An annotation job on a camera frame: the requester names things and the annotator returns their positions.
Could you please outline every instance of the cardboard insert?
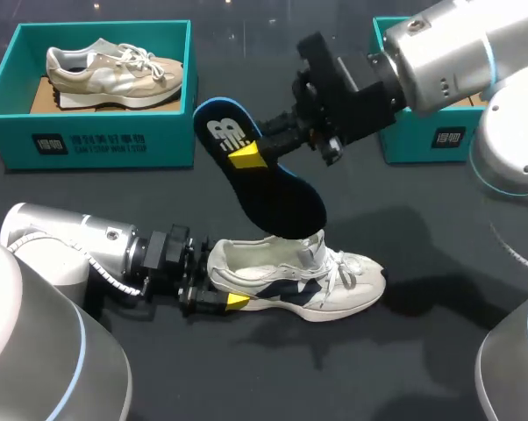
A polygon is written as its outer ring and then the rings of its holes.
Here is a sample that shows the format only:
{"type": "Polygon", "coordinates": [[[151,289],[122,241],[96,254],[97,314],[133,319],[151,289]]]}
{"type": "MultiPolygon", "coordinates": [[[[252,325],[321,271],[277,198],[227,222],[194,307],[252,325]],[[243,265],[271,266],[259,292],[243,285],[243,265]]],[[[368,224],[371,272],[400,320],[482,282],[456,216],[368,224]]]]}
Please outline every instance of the cardboard insert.
{"type": "Polygon", "coordinates": [[[489,103],[481,100],[480,94],[461,99],[458,103],[449,105],[450,107],[486,107],[489,103]]]}
{"type": "Polygon", "coordinates": [[[180,110],[180,97],[175,99],[171,103],[165,103],[153,108],[147,108],[144,110],[128,110],[126,108],[114,107],[114,106],[100,106],[96,108],[83,108],[80,110],[61,110],[54,97],[54,87],[47,80],[47,77],[42,77],[39,81],[38,90],[30,109],[31,114],[58,114],[58,113],[75,113],[75,112],[142,112],[142,111],[179,111],[180,110]]]}

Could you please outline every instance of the screw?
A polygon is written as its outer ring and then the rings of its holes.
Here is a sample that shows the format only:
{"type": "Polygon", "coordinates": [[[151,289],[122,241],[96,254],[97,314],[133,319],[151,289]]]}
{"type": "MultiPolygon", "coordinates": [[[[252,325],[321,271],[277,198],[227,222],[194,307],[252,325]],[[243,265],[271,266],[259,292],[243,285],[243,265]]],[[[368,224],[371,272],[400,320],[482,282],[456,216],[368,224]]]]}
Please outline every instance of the screw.
{"type": "Polygon", "coordinates": [[[115,231],[108,231],[106,233],[106,238],[109,239],[110,241],[114,241],[115,239],[118,239],[118,237],[119,235],[115,231]]]}
{"type": "Polygon", "coordinates": [[[408,24],[408,30],[410,32],[418,32],[425,28],[425,22],[423,20],[413,20],[408,24]]]}
{"type": "Polygon", "coordinates": [[[151,280],[149,279],[149,276],[147,276],[147,277],[145,278],[145,280],[143,281],[143,289],[141,290],[141,295],[142,295],[142,296],[144,296],[145,293],[147,292],[147,287],[149,286],[149,282],[150,282],[150,281],[151,281],[151,280]]]}

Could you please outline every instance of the shoe sole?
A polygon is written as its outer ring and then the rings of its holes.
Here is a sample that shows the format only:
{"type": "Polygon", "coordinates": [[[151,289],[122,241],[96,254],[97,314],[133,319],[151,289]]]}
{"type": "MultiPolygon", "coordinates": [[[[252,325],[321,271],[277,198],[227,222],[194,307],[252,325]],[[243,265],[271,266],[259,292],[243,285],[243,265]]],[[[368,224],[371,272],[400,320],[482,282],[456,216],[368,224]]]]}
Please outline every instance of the shoe sole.
{"type": "Polygon", "coordinates": [[[242,311],[258,311],[272,308],[279,308],[292,311],[296,313],[300,318],[307,320],[308,322],[320,323],[320,322],[331,322],[333,320],[338,320],[340,318],[347,318],[353,314],[364,311],[366,308],[371,307],[381,298],[382,294],[378,296],[375,300],[372,300],[368,303],[362,304],[358,307],[354,307],[348,310],[337,310],[337,311],[319,311],[305,309],[299,305],[292,303],[285,303],[283,301],[271,301],[263,299],[252,299],[248,304],[243,307],[242,311]]]}
{"type": "MultiPolygon", "coordinates": [[[[216,139],[208,129],[210,121],[223,121],[224,118],[239,125],[245,137],[237,140],[243,145],[261,138],[261,132],[242,105],[230,98],[212,98],[194,111],[194,131],[198,140],[227,177],[249,219],[262,231],[285,239],[304,239],[324,228],[325,205],[309,183],[280,164],[268,168],[234,167],[229,159],[233,150],[223,148],[223,139],[216,139]]],[[[235,150],[240,148],[241,145],[234,147],[235,150]]]]}
{"type": "Polygon", "coordinates": [[[169,102],[181,90],[182,85],[155,96],[145,98],[130,98],[128,96],[112,94],[68,94],[59,92],[58,106],[62,110],[78,110],[81,108],[94,108],[106,105],[123,106],[130,110],[143,110],[155,105],[169,102]]]}

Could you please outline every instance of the box logo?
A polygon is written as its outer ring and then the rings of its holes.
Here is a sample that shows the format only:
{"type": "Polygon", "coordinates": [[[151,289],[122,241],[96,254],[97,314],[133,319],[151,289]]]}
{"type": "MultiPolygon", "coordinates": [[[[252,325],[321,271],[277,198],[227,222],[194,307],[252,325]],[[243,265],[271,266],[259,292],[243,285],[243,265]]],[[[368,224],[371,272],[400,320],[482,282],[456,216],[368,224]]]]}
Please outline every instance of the box logo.
{"type": "Polygon", "coordinates": [[[38,133],[32,135],[34,145],[41,155],[67,155],[63,138],[59,133],[38,133]]]}
{"type": "Polygon", "coordinates": [[[432,148],[459,147],[466,131],[466,127],[440,127],[433,138],[432,148]]]}

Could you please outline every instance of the new balance logo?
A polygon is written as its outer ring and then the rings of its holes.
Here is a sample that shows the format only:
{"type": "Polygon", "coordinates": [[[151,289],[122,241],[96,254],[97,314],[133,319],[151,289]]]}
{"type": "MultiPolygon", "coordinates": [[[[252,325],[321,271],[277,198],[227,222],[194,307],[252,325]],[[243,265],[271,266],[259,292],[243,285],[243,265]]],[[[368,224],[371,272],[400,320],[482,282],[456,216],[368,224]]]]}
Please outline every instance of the new balance logo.
{"type": "Polygon", "coordinates": [[[285,303],[303,306],[322,289],[315,278],[308,280],[302,290],[299,290],[298,283],[289,279],[279,279],[270,283],[256,296],[266,299],[279,297],[285,303]]]}
{"type": "Polygon", "coordinates": [[[207,127],[215,140],[223,140],[219,145],[225,152],[235,152],[250,144],[245,140],[243,129],[231,118],[224,118],[221,121],[211,120],[207,127]]]}

